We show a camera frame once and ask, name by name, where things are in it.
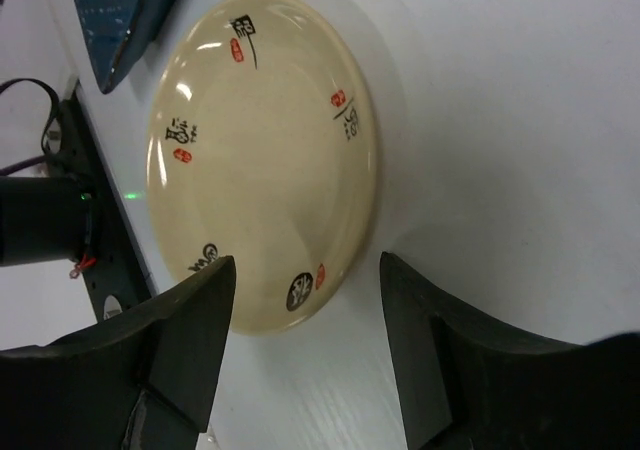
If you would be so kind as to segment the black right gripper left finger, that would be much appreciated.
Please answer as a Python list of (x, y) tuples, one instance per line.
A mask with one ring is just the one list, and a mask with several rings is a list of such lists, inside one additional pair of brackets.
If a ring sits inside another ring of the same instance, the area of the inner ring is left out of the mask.
[(193, 449), (209, 424), (236, 265), (46, 346), (1, 353), (4, 449)]

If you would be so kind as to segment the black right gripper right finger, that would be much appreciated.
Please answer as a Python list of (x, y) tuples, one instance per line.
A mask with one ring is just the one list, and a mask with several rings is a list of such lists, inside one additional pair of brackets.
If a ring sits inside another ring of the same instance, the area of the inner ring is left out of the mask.
[(577, 345), (500, 321), (392, 253), (381, 299), (411, 449), (635, 449), (639, 336)]

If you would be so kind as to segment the cream floral round plate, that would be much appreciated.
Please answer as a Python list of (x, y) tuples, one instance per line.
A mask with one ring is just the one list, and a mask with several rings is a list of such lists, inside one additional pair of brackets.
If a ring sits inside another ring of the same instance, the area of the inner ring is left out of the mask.
[(364, 76), (306, 3), (224, 0), (176, 45), (148, 124), (150, 218), (176, 280), (234, 259), (234, 332), (287, 330), (332, 298), (368, 233), (376, 170)]

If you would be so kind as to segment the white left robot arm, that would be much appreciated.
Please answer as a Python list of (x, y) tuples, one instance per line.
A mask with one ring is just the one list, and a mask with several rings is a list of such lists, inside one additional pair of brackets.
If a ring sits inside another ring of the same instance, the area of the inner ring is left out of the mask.
[(1, 179), (1, 265), (77, 260), (93, 230), (92, 197), (71, 178)]

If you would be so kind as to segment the dark blue plate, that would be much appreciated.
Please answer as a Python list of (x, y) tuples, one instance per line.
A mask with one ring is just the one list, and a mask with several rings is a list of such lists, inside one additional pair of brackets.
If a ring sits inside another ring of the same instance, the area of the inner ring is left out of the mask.
[(74, 0), (98, 89), (111, 93), (155, 40), (176, 0)]

